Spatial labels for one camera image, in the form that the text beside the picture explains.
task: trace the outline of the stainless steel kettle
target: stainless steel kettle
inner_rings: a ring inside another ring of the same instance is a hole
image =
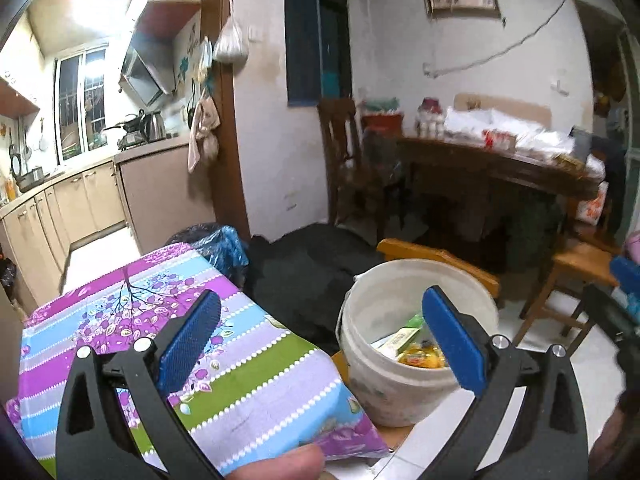
[[[140,133],[145,137],[146,142],[164,139],[164,119],[160,112],[145,114],[140,119]]]

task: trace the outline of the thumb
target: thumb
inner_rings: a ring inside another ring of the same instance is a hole
[[[271,460],[239,467],[226,480],[318,480],[323,469],[322,450],[310,444]]]

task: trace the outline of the bright light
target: bright light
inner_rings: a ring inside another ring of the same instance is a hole
[[[84,67],[84,75],[91,79],[104,75],[104,60],[96,59],[87,63]]]
[[[73,15],[83,27],[104,33],[116,32],[124,21],[125,0],[72,0]]]

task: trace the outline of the white tile floor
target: white tile floor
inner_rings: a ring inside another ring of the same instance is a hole
[[[96,240],[72,253],[64,292],[139,257],[138,248],[128,228]],[[512,282],[515,284],[514,288],[528,290],[527,279],[520,280],[516,277]],[[524,300],[518,297],[523,296],[522,294],[507,296],[514,299],[507,300],[506,307],[500,311],[500,332],[513,338],[520,327],[518,314]],[[557,292],[552,294],[548,302],[566,313],[572,312],[576,303],[573,298]],[[521,346],[543,351],[555,342],[567,345],[568,341],[559,336],[560,329],[561,325],[553,320],[538,321],[529,330]],[[591,447],[623,389],[623,376],[615,362],[615,346],[598,328],[594,328],[578,348],[572,357],[572,363],[582,394]],[[481,467],[493,463],[504,449],[523,394],[523,388],[514,393]],[[434,413],[416,425],[405,443],[388,458],[379,461],[342,460],[330,463],[327,470],[338,480],[415,480],[448,440],[471,401],[472,394],[464,390],[451,394]]]
[[[130,264],[140,252],[128,227],[91,242],[71,253],[63,293]]]

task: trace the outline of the wooden door frame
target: wooden door frame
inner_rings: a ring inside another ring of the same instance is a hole
[[[229,14],[229,0],[202,0],[200,39],[207,36],[214,43]],[[209,169],[213,207],[217,222],[235,227],[240,237],[248,240],[251,233],[238,150],[233,66],[214,62],[212,70],[213,99],[220,114],[220,126],[216,131],[220,153]]]

